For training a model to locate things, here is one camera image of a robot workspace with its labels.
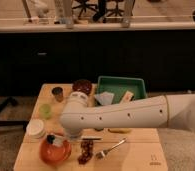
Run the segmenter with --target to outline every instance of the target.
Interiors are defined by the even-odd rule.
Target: fork
[[[114,148],[118,147],[119,145],[123,144],[126,141],[126,138],[123,138],[119,143],[115,144],[114,146],[112,146],[111,148],[108,149],[104,149],[100,152],[98,152],[95,156],[98,159],[102,159],[104,158],[111,150],[113,150]]]

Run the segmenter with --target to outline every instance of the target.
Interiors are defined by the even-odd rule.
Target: green tray
[[[134,93],[134,100],[146,98],[145,83],[140,78],[99,76],[97,94],[104,91],[114,93],[112,104],[119,103],[126,91]]]

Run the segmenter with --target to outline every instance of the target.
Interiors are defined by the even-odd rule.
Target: cup
[[[42,104],[39,107],[40,116],[43,119],[51,118],[51,106],[49,104]]]
[[[63,88],[55,87],[52,89],[52,94],[55,97],[56,101],[62,102],[63,101]]]

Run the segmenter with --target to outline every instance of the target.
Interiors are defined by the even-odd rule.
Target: lid
[[[32,119],[27,125],[27,134],[33,138],[40,138],[44,135],[44,122],[41,119]]]

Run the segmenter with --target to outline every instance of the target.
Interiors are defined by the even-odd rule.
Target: chair leg
[[[14,98],[8,97],[0,103],[0,112],[6,107],[8,103],[11,103],[12,106],[16,106],[18,104],[18,102]],[[0,126],[23,125],[24,130],[26,130],[27,124],[28,121],[0,121]]]
[[[13,99],[12,97],[8,97],[0,103],[0,112],[7,106],[8,103],[11,103],[13,106],[16,106],[18,104],[15,99]]]

